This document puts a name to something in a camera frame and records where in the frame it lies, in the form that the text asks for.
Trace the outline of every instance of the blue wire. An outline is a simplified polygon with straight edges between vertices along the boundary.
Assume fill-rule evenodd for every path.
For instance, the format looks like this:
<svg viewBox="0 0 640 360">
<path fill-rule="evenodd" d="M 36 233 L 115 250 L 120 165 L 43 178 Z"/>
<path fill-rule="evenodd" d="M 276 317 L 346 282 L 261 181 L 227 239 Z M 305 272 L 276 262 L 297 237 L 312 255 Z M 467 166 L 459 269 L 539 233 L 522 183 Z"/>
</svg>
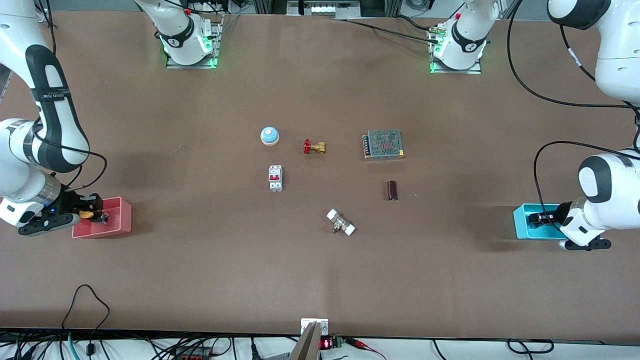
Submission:
<svg viewBox="0 0 640 360">
<path fill-rule="evenodd" d="M 71 354 L 74 356 L 76 360 L 80 360 L 80 357 L 76 352 L 76 348 L 74 348 L 74 342 L 71 340 L 71 332 L 69 332 L 69 335 L 67 335 L 67 341 L 69 342 L 69 347 L 71 348 Z"/>
</svg>

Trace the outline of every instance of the red wire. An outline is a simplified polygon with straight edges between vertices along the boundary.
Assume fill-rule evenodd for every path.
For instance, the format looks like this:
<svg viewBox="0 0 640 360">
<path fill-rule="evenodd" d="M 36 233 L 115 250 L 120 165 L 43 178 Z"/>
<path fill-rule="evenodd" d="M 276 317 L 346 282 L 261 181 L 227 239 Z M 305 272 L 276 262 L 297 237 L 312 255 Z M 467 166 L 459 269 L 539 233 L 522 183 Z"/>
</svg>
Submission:
<svg viewBox="0 0 640 360">
<path fill-rule="evenodd" d="M 371 352 L 375 352 L 376 354 L 380 355 L 384 360 L 387 360 L 387 357 L 384 356 L 381 352 L 371 348 L 369 345 L 363 343 L 360 340 L 356 340 L 356 348 L 362 349 L 362 350 L 366 350 L 366 351 L 371 351 Z"/>
</svg>

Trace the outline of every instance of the black strap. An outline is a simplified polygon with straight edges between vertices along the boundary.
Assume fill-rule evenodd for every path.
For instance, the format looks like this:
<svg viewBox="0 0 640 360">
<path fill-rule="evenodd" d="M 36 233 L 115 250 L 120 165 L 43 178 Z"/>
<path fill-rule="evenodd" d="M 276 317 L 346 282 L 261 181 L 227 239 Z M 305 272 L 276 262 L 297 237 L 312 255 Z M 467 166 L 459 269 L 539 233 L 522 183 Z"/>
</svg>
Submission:
<svg viewBox="0 0 640 360">
<path fill-rule="evenodd" d="M 31 96 L 37 102 L 62 101 L 66 97 L 71 97 L 71 90 L 69 88 L 31 89 Z"/>
<path fill-rule="evenodd" d="M 462 47 L 462 51 L 465 53 L 473 53 L 483 42 L 486 40 L 486 37 L 483 37 L 480 40 L 469 40 L 462 36 L 458 31 L 458 22 L 456 21 L 451 28 L 451 35 L 453 36 L 453 40 L 455 40 L 460 47 Z"/>
<path fill-rule="evenodd" d="M 182 33 L 179 33 L 176 35 L 165 35 L 158 31 L 158 33 L 160 34 L 160 37 L 170 47 L 182 47 L 182 45 L 184 44 L 184 41 L 187 40 L 189 37 L 191 37 L 191 35 L 193 34 L 193 30 L 195 29 L 195 26 L 193 24 L 193 19 L 190 16 L 187 16 L 187 19 L 189 19 L 189 24 L 182 31 Z"/>
</svg>

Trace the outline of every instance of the metal mesh power supply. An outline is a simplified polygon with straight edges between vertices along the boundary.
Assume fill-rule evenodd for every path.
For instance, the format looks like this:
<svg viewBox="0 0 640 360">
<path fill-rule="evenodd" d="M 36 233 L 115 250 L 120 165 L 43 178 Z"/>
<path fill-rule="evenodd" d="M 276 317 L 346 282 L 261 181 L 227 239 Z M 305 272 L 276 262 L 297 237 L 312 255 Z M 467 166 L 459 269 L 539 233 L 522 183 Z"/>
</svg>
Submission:
<svg viewBox="0 0 640 360">
<path fill-rule="evenodd" d="M 400 130 L 369 130 L 362 135 L 365 160 L 398 160 L 404 157 Z"/>
</svg>

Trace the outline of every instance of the white circuit breaker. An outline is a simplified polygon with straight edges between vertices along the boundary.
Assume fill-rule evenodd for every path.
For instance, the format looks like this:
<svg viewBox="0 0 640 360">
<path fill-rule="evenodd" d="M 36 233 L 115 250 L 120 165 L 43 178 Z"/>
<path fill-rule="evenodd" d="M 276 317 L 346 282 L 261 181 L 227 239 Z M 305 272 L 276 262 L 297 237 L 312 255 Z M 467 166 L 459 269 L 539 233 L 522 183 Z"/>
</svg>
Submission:
<svg viewBox="0 0 640 360">
<path fill-rule="evenodd" d="M 269 189 L 272 192 L 282 191 L 282 165 L 271 165 L 269 167 Z"/>
</svg>

